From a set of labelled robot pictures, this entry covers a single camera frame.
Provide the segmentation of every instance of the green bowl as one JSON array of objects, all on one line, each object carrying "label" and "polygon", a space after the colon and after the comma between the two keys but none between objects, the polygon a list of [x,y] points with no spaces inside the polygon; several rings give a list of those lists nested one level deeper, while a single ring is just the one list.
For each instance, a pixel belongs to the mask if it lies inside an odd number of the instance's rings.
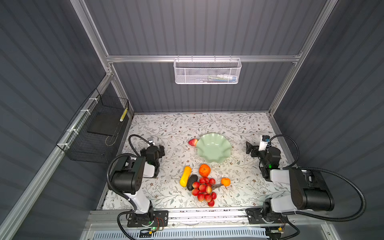
[{"label": "green bowl", "polygon": [[208,133],[197,141],[197,155],[203,157],[206,162],[222,163],[231,155],[231,144],[220,134]]}]

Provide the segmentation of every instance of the orange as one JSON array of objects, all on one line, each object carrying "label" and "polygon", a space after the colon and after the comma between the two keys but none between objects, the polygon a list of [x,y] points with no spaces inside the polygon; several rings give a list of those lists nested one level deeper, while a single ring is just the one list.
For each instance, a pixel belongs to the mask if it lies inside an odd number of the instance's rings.
[{"label": "orange", "polygon": [[211,173],[211,168],[208,165],[203,164],[199,168],[199,173],[202,177],[208,177],[208,175]]},{"label": "orange", "polygon": [[231,185],[231,179],[223,177],[221,179],[221,184],[223,184],[225,187],[228,187],[229,185]]}]

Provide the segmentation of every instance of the floral tablecloth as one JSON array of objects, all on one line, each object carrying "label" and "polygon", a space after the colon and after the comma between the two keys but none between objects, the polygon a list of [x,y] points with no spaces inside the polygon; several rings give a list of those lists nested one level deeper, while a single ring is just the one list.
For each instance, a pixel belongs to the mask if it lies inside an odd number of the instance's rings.
[{"label": "floral tablecloth", "polygon": [[[215,132],[225,136],[232,145],[231,156],[222,164],[208,164],[209,177],[220,183],[222,177],[231,179],[231,185],[215,192],[215,207],[258,206],[267,197],[290,194],[289,185],[267,182],[258,169],[259,159],[245,154],[245,141],[258,144],[260,135],[274,135],[266,113],[225,113],[225,114],[150,114],[135,115],[128,134],[138,134],[147,139],[153,137],[156,145],[165,147],[165,156],[160,162],[156,179],[143,179],[141,188],[155,208],[208,207],[179,184],[184,167],[190,166],[192,174],[199,175],[199,167],[205,163],[197,155],[197,149],[188,145],[193,138]],[[146,143],[132,138],[137,150]],[[273,146],[281,150],[280,167],[286,166],[286,157],[278,141]],[[123,152],[133,152],[126,141]],[[127,209],[127,200],[112,191],[107,193],[103,209]]]}]

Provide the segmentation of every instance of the white wire basket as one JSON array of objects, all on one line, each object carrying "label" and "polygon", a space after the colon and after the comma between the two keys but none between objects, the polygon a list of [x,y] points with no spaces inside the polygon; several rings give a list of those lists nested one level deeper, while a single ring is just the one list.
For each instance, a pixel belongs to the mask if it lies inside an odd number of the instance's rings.
[{"label": "white wire basket", "polygon": [[173,67],[177,84],[236,84],[241,61],[239,58],[216,60],[192,57],[189,61],[175,58]]}]

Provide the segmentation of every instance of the corrugated wall panel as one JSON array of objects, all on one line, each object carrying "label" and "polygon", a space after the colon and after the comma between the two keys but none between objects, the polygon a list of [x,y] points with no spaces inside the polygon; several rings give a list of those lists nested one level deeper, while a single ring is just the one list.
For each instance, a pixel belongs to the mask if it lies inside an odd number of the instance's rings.
[{"label": "corrugated wall panel", "polygon": [[86,3],[110,55],[292,55],[325,1]]},{"label": "corrugated wall panel", "polygon": [[[0,1],[0,42],[2,222],[105,71],[69,1]],[[102,169],[63,160],[14,239],[62,239],[48,227],[79,237]]]},{"label": "corrugated wall panel", "polygon": [[175,83],[172,63],[115,63],[134,111],[268,110],[292,63],[243,63],[238,84]]},{"label": "corrugated wall panel", "polygon": [[[364,215],[336,225],[345,240],[382,238],[383,12],[383,1],[339,0],[275,114],[300,147],[299,165],[339,172],[365,194]],[[331,215],[359,208],[351,187],[326,180],[336,204]]]}]

